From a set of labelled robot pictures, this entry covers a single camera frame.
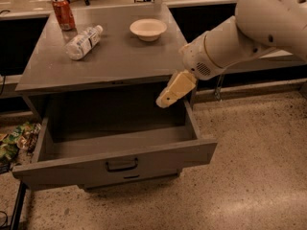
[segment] lab bench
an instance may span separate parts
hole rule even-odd
[[[74,61],[63,32],[50,15],[17,85],[42,123],[32,162],[12,174],[31,190],[68,185],[83,189],[179,175],[210,163],[217,142],[203,137],[190,100],[169,108],[155,104],[175,71],[186,43],[166,5],[142,4],[73,11],[78,32],[102,25],[100,43]],[[154,42],[130,32],[138,19],[155,18],[168,28]]]

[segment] soda can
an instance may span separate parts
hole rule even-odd
[[[76,28],[74,15],[67,0],[52,0],[59,26],[64,31]]]

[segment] countertop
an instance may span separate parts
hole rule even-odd
[[[183,70],[178,49],[186,41],[164,4],[112,6],[72,10],[77,30],[64,32],[52,12],[16,87],[19,92],[53,92],[168,80]],[[167,31],[154,42],[141,41],[130,31],[138,19],[164,21]],[[83,59],[72,60],[65,44],[88,26],[104,28],[101,41]]]

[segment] open drawer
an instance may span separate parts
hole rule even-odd
[[[190,104],[155,104],[165,84],[146,83],[49,96],[32,163],[13,168],[31,190],[89,189],[208,164],[216,148],[202,138]]]

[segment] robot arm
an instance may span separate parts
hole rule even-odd
[[[185,71],[174,73],[156,100],[168,107],[238,62],[276,49],[307,61],[307,0],[239,0],[235,16],[183,46]]]

